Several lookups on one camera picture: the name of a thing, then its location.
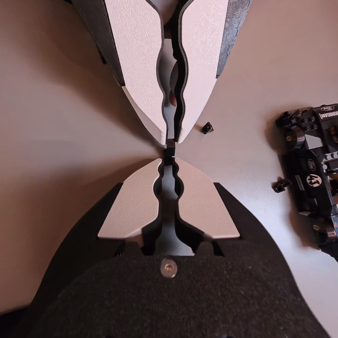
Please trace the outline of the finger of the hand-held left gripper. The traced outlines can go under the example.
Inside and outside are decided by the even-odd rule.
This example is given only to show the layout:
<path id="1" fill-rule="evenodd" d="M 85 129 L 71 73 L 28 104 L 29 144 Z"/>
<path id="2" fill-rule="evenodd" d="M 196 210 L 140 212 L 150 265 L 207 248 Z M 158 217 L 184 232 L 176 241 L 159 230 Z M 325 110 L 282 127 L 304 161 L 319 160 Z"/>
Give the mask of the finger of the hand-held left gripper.
<path id="1" fill-rule="evenodd" d="M 179 17 L 179 46 L 184 57 L 182 143 L 202 113 L 216 83 L 228 1 L 188 1 Z"/>
<path id="2" fill-rule="evenodd" d="M 164 46 L 163 20 L 146 0 L 105 1 L 124 85 L 122 89 L 149 133 L 167 143 L 165 94 L 159 79 Z"/>

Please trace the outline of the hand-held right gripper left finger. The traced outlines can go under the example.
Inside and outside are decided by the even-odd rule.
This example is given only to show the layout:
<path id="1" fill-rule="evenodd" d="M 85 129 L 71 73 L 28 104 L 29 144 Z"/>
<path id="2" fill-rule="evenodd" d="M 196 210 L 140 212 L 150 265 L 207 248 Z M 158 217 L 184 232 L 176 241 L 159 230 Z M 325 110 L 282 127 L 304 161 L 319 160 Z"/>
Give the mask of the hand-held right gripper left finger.
<path id="1" fill-rule="evenodd" d="M 161 233 L 160 204 L 163 161 L 155 159 L 131 174 L 122 184 L 99 230 L 100 239 L 150 245 Z"/>

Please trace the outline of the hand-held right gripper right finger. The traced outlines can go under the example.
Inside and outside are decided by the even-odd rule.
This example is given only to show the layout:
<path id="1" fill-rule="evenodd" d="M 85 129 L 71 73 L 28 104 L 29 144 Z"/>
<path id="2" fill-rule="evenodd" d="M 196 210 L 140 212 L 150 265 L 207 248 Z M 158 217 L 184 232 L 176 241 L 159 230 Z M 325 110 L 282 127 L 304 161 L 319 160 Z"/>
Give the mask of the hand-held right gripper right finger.
<path id="1" fill-rule="evenodd" d="M 240 233 L 214 182 L 180 158 L 174 159 L 175 233 L 195 253 L 202 242 L 238 239 Z"/>

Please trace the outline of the black lego car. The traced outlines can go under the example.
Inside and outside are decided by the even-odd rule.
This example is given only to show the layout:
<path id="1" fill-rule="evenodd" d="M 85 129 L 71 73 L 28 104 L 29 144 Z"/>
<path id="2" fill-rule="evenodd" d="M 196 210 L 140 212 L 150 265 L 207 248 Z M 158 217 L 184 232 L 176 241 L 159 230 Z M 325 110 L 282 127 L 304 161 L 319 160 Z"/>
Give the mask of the black lego car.
<path id="1" fill-rule="evenodd" d="M 285 179 L 299 214 L 312 224 L 321 251 L 338 260 L 338 105 L 283 112 L 276 120 L 286 144 Z"/>

